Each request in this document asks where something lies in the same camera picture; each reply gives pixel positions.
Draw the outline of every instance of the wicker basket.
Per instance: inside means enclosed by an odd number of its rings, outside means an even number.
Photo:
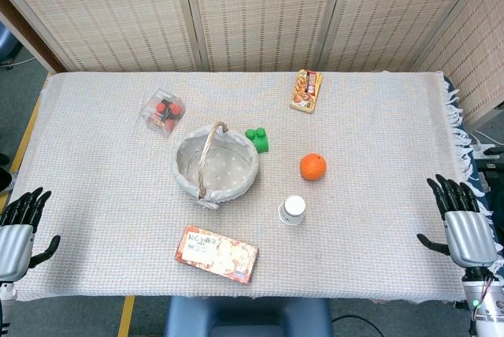
[[[217,203],[238,198],[254,183],[259,157],[249,139],[218,122],[185,138],[171,166],[184,191],[196,202],[216,209]]]

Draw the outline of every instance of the white cup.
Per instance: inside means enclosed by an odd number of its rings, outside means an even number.
[[[285,202],[278,206],[278,217],[288,225],[298,225],[305,218],[305,200],[299,195],[289,195]]]

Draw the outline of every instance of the red fruit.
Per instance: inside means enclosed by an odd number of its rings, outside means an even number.
[[[173,119],[167,119],[165,120],[165,126],[168,131],[173,131],[173,129],[175,128],[175,121]]]
[[[176,103],[170,103],[170,110],[172,110],[173,115],[179,115],[182,111],[182,108],[178,106]]]
[[[163,111],[166,110],[166,105],[164,103],[158,103],[156,106],[156,111],[158,113],[162,113]]]

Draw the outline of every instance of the basket handle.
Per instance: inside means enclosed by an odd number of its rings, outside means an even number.
[[[205,145],[203,147],[202,156],[199,159],[198,164],[198,185],[199,185],[199,197],[203,198],[206,195],[205,184],[203,183],[203,169],[205,168],[205,159],[208,155],[208,151],[210,150],[210,145],[212,144],[213,137],[217,133],[217,129],[222,127],[222,132],[225,134],[228,132],[228,126],[224,122],[217,122],[215,126],[210,130],[208,134],[208,138],[206,138]]]

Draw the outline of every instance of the snack box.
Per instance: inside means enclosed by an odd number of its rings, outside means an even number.
[[[204,229],[186,226],[175,259],[240,283],[249,283],[258,248]]]
[[[318,92],[321,89],[322,73],[302,69],[296,76],[289,105],[292,109],[313,113],[317,103]]]

